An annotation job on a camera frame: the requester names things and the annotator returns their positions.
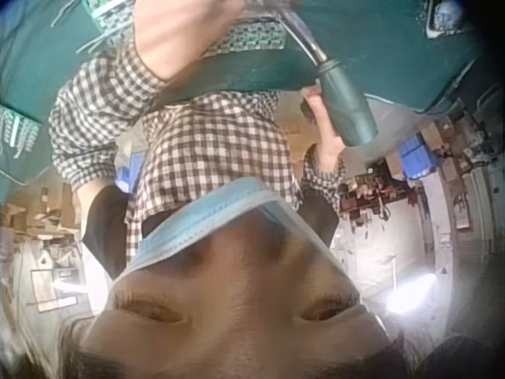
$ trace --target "hanging tools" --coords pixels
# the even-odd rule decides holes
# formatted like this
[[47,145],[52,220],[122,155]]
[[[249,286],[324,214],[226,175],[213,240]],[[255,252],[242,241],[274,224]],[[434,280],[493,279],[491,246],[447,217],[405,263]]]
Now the hanging tools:
[[335,131],[346,146],[367,144],[377,125],[363,92],[357,89],[341,62],[329,59],[305,22],[285,2],[265,4],[317,67],[322,97]]

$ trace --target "green fabric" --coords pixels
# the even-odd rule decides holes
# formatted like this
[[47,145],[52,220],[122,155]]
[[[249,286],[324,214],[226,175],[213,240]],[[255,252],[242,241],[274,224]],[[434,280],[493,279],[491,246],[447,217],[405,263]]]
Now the green fabric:
[[[76,55],[76,49],[99,33],[82,5],[51,28],[66,0],[38,1],[41,6],[11,36],[9,55],[2,56],[4,49],[0,52],[0,58],[6,58],[0,72],[0,102],[44,122],[58,89],[89,58]],[[479,41],[469,33],[427,39],[424,14],[424,3],[418,0],[306,0],[300,12],[329,55],[344,62],[359,88],[419,111],[429,108],[451,79],[480,54]],[[188,99],[219,89],[296,90],[314,79],[312,63],[289,38],[284,51],[208,58],[189,83],[162,98]],[[36,148],[47,148],[47,141],[41,137]],[[7,169],[21,180],[32,178],[50,162],[50,152],[43,152],[45,160],[40,153],[34,151],[23,159],[21,172],[11,171],[14,166]],[[6,164],[3,159],[0,167],[5,170]]]

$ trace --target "checkered shirt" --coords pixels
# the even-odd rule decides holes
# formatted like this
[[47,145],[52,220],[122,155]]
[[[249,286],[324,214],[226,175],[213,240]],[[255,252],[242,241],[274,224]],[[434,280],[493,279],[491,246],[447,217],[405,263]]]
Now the checkered shirt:
[[[260,178],[299,206],[302,194],[290,151],[273,119],[277,92],[212,92],[150,112],[164,87],[130,42],[85,63],[60,90],[50,114],[54,165],[74,190],[116,177],[114,141],[141,121],[148,151],[125,218],[128,257],[136,253],[148,217],[237,178]],[[306,164],[304,185],[314,182],[313,189],[321,190],[316,178]]]

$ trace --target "person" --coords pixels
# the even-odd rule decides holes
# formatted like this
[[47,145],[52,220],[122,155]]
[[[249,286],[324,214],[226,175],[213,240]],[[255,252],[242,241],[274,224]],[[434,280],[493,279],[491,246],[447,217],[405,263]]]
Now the person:
[[[401,338],[361,304],[327,248],[344,146],[318,91],[304,90],[320,142],[300,184],[273,119],[277,92],[155,105],[243,9],[137,0],[134,38],[58,93],[54,165],[79,197],[84,244],[115,280],[64,377],[408,374]],[[148,151],[129,196],[114,184],[114,140],[139,121]]]

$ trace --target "blue surgical mask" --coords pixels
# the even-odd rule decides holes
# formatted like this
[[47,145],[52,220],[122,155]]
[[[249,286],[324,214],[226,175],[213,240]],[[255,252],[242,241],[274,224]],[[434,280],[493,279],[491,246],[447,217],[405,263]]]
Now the blue surgical mask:
[[165,261],[252,210],[261,211],[284,231],[310,242],[333,261],[324,242],[280,196],[255,178],[240,178],[185,206],[140,243],[137,255],[116,282]]

